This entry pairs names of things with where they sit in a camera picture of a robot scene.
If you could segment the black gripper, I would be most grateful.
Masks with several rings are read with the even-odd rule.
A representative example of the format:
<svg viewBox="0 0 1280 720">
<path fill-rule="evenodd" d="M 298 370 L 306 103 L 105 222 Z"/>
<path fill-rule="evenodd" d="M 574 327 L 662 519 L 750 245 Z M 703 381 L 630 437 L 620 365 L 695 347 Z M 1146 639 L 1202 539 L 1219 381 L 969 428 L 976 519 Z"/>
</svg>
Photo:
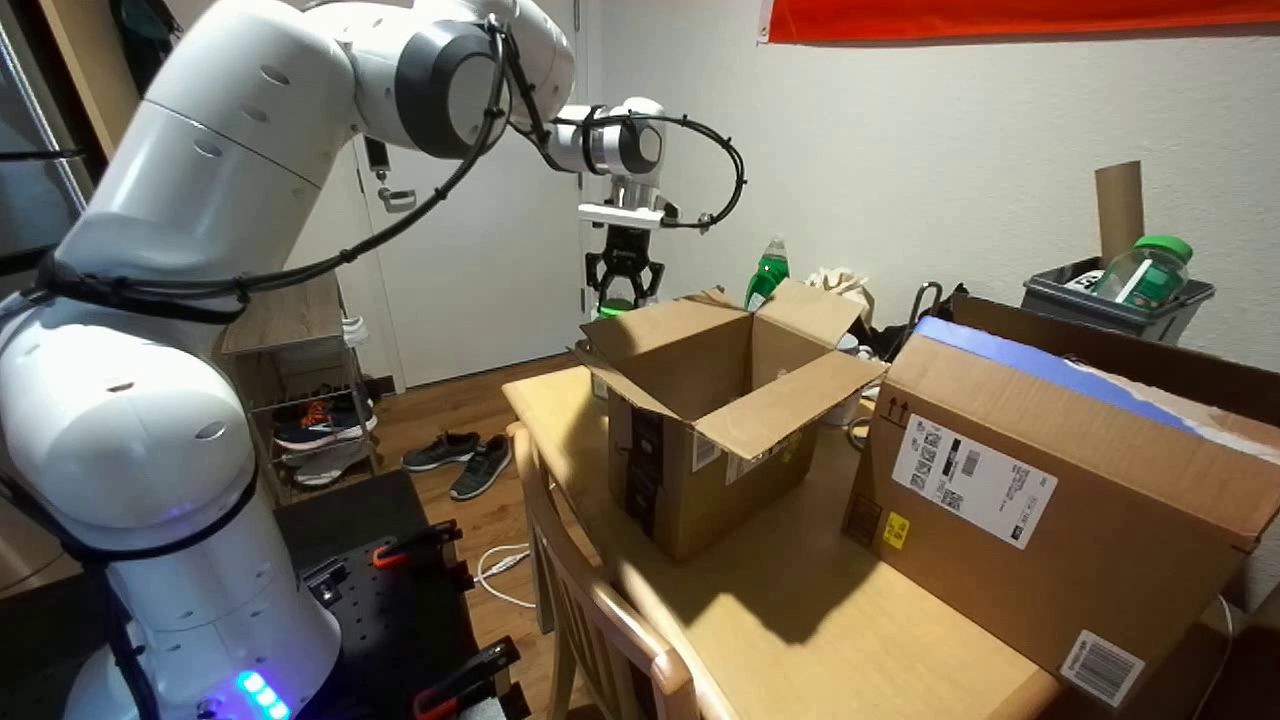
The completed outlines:
<svg viewBox="0 0 1280 720">
<path fill-rule="evenodd" d="M 606 318 L 606 282 L 626 280 L 634 308 L 660 300 L 662 267 L 649 254 L 649 229 L 605 229 L 605 246 L 582 254 L 592 318 Z"/>
</svg>

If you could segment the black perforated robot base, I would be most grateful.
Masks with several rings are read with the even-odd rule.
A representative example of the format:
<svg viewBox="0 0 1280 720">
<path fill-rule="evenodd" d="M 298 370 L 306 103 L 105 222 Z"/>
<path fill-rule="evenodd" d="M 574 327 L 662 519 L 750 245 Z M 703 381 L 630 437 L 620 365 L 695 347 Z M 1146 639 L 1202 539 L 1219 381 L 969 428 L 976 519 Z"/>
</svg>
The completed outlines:
<svg viewBox="0 0 1280 720">
<path fill-rule="evenodd" d="M 510 637 L 480 645 L 457 542 L 376 572 L 368 553 L 427 524 L 406 477 L 360 481 L 280 511 L 302 588 L 336 614 L 339 657 L 298 720 L 527 720 Z"/>
</svg>

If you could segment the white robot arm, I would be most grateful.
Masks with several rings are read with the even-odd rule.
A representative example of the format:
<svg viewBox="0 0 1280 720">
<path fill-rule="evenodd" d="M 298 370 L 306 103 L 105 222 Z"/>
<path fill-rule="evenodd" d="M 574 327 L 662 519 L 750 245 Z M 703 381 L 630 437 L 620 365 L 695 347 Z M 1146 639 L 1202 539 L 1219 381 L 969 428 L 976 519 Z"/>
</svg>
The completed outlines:
<svg viewBox="0 0 1280 720">
<path fill-rule="evenodd" d="M 660 130 L 571 97 L 537 0 L 215 0 L 165 60 L 83 217 L 5 308 L 5 460 L 107 624 L 62 720 L 290 720 L 339 660 L 215 368 L 288 272 L 352 134 L 471 163 L 524 130 L 644 210 Z"/>
</svg>

